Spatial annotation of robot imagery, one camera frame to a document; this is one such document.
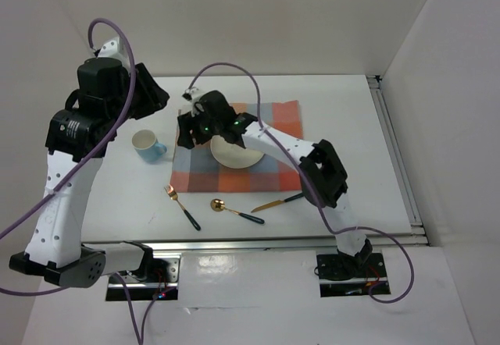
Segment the cream ceramic plate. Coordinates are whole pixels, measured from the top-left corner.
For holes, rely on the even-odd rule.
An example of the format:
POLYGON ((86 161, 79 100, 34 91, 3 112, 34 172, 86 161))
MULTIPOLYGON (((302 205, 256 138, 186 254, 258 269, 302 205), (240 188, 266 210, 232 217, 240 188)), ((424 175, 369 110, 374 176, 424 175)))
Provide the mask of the cream ceramic plate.
POLYGON ((260 151, 227 143, 221 136, 210 141, 210 151, 215 160, 229 169, 246 169, 258 163, 264 156, 260 151))

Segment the checkered orange blue cloth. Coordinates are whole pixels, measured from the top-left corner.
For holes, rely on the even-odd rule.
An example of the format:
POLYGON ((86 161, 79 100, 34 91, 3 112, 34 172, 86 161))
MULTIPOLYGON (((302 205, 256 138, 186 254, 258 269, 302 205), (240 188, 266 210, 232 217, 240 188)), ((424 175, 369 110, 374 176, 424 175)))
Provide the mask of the checkered orange blue cloth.
MULTIPOLYGON (((294 137, 303 137, 299 101, 261 104, 262 119, 273 128, 294 137)), ((221 165, 210 143, 193 149, 176 147, 170 184, 181 193, 281 192, 301 188, 296 171, 269 155, 243 169, 221 165)))

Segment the light blue mug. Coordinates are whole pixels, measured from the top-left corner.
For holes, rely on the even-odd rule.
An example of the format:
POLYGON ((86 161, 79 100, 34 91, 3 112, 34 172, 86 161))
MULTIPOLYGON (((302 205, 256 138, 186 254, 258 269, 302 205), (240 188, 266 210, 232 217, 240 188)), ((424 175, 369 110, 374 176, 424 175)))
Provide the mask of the light blue mug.
POLYGON ((159 143, 151 130, 139 130, 132 136, 131 143, 137 154, 147 163, 156 162, 167 152, 167 147, 159 143))

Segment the gold fork green handle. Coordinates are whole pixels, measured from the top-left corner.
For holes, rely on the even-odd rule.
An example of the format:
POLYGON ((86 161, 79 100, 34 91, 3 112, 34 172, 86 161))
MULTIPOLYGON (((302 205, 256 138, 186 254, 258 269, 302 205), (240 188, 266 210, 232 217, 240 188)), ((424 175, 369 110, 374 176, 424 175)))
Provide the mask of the gold fork green handle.
POLYGON ((180 200, 179 200, 179 197, 178 197, 178 194, 177 192, 175 191, 175 189, 173 188, 172 185, 167 185, 164 187, 164 190, 165 192, 167 193, 167 195, 169 196, 169 198, 176 202, 178 204, 178 206, 180 207, 180 209, 182 210, 182 212, 184 213, 184 215, 187 217, 188 221, 190 222, 190 224, 197 230, 197 231, 201 231, 202 228, 201 226, 198 224, 198 222, 196 221, 196 219, 192 216, 192 214, 181 204, 180 200))

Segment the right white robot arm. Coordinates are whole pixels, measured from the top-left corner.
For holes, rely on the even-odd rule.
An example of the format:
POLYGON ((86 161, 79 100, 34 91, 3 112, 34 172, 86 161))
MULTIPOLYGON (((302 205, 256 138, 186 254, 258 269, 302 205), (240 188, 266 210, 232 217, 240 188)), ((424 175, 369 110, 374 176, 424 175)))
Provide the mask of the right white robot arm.
POLYGON ((335 235, 341 267, 359 276, 368 266, 372 245, 358 228, 348 199, 348 174, 331 142, 302 140, 281 132, 247 112, 237 113, 219 91, 185 91, 191 109, 177 117, 177 144, 192 149, 222 137, 240 148, 259 151, 293 168, 302 193, 321 210, 327 230, 335 235))

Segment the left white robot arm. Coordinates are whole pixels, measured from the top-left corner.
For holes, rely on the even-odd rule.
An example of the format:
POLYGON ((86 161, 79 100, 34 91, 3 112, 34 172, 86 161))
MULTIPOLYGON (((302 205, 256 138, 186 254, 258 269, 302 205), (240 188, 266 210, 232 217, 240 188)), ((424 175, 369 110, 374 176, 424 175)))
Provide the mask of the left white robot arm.
POLYGON ((170 98, 143 63, 129 69, 118 59, 94 58, 77 69, 79 87, 51 119, 45 146, 48 172, 34 234, 9 268, 40 276, 60 288, 88 288, 98 278, 127 271, 138 282, 151 278, 152 249, 135 241, 81 242, 91 188, 116 129, 164 109, 170 98))

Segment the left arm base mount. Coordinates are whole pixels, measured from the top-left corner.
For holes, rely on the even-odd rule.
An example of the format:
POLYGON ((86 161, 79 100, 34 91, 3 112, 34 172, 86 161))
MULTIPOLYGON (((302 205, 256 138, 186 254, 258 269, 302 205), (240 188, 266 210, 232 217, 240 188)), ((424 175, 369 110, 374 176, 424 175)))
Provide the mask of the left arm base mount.
POLYGON ((124 256, 106 259, 105 272, 117 272, 127 285, 132 301, 176 301, 178 298, 178 280, 180 276, 180 257, 177 252, 153 253, 153 266, 147 267, 143 276, 124 269, 131 260, 124 256))

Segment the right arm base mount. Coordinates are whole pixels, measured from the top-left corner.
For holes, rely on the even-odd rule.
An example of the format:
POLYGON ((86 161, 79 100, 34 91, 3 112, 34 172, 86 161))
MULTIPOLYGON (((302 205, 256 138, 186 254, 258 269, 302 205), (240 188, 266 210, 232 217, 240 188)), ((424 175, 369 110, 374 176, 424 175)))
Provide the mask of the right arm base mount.
POLYGON ((381 253, 371 254, 359 270, 342 264, 338 254, 318 254, 313 272, 319 279, 321 297, 357 297, 369 294, 388 295, 391 288, 381 253))

